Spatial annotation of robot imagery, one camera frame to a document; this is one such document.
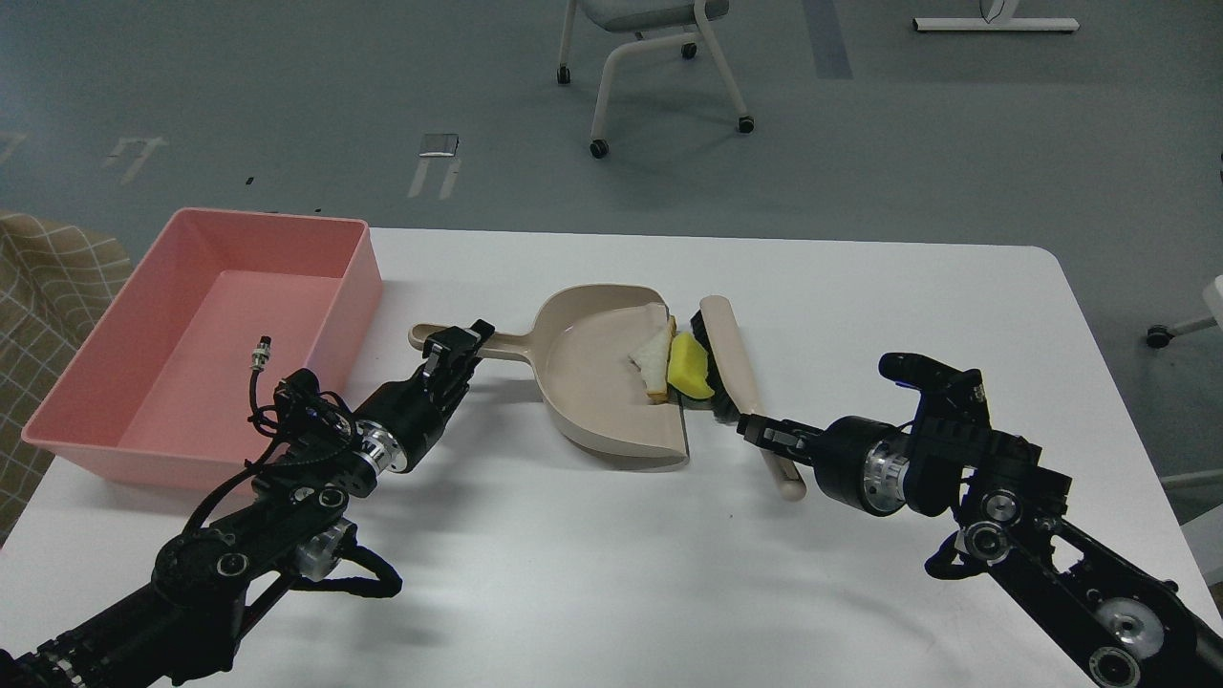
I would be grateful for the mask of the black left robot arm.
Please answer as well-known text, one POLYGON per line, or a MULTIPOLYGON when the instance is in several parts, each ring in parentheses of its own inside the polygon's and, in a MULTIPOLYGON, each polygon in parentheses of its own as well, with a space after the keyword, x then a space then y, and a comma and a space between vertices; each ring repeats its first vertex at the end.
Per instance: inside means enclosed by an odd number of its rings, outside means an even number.
POLYGON ((415 374, 382 384, 358 408, 309 369, 281 378, 272 404, 249 403, 267 448, 197 505, 159 549, 150 580, 34 653, 2 653, 2 684, 181 686, 230 671, 245 635, 287 591, 397 595, 401 576, 358 543, 346 510, 385 470, 419 466, 494 332, 478 319, 429 334, 415 374))

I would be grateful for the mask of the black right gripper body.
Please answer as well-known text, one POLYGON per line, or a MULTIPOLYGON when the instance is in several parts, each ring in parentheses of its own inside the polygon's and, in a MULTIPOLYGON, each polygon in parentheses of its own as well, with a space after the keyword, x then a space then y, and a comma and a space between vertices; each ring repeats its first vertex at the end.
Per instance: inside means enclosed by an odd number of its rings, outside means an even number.
POLYGON ((793 461, 811 466, 829 499, 888 517, 906 505, 909 436, 877 419, 844 417, 827 428, 800 428, 793 461))

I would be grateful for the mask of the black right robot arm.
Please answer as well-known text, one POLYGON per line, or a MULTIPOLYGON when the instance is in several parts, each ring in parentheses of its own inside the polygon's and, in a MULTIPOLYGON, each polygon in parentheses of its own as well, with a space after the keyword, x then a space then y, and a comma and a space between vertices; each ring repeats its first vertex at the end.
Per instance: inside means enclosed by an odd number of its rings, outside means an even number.
POLYGON ((744 414, 748 444, 808 466, 822 492, 873 517, 951 513, 925 563, 939 580, 987 574, 1097 687, 1218 687, 1221 635, 1161 580, 1066 521, 1069 477, 1040 445, 992 426, 982 373, 887 353, 882 378, 920 396, 912 422, 817 428, 744 414))

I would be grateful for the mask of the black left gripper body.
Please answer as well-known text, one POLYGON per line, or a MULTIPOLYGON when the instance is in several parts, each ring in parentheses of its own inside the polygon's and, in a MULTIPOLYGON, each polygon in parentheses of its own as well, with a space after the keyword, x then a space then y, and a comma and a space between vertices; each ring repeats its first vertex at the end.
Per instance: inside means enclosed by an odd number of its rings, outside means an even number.
POLYGON ((411 473, 437 445, 470 389, 470 370, 424 371, 384 382, 355 409, 358 452, 375 473, 411 473))

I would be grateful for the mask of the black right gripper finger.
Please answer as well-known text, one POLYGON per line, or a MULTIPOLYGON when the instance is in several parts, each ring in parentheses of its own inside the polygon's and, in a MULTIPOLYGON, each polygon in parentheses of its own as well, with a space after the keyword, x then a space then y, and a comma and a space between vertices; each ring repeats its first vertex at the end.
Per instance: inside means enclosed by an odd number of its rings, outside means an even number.
POLYGON ((748 444, 768 450, 768 452, 793 461, 799 466, 812 467, 808 453, 808 441, 813 437, 813 428, 807 425, 737 425, 737 434, 748 444))
POLYGON ((826 433, 823 428, 808 426, 794 419, 773 419, 759 414, 744 415, 744 440, 746 441, 808 441, 826 433))

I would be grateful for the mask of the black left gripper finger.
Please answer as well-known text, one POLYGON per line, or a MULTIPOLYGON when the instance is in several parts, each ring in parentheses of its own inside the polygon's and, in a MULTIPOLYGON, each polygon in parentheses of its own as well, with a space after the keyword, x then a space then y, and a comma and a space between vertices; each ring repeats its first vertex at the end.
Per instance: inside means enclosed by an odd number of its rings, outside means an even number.
POLYGON ((419 374, 427 387, 462 386, 464 328, 445 328, 426 339, 419 374))
POLYGON ((483 360, 483 348, 495 334, 495 328, 484 319, 476 319, 470 328, 464 328, 462 332, 462 380, 470 382, 483 360))

